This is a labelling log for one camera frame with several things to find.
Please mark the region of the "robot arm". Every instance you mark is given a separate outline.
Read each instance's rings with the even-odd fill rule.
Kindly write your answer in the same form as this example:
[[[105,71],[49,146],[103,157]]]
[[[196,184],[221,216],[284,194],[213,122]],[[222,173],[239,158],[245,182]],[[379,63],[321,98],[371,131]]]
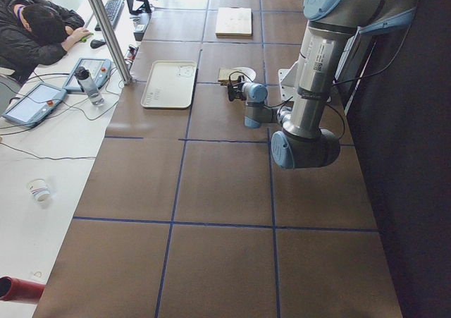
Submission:
[[[357,32],[383,34],[407,27],[417,0],[304,0],[307,27],[298,60],[285,74],[293,91],[292,107],[266,105],[267,89],[239,78],[228,83],[230,101],[245,102],[245,125],[279,123],[271,138],[275,163],[283,169],[317,168],[339,156],[339,139],[320,128],[333,79],[349,38]]]

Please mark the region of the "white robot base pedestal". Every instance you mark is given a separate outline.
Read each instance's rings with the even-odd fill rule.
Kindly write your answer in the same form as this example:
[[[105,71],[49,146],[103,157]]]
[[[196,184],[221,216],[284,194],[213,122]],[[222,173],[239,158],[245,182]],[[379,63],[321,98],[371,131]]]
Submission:
[[[298,95],[312,101],[326,101],[335,77],[337,63],[326,55],[307,59],[302,54],[289,69],[280,69],[280,93],[284,100]]]

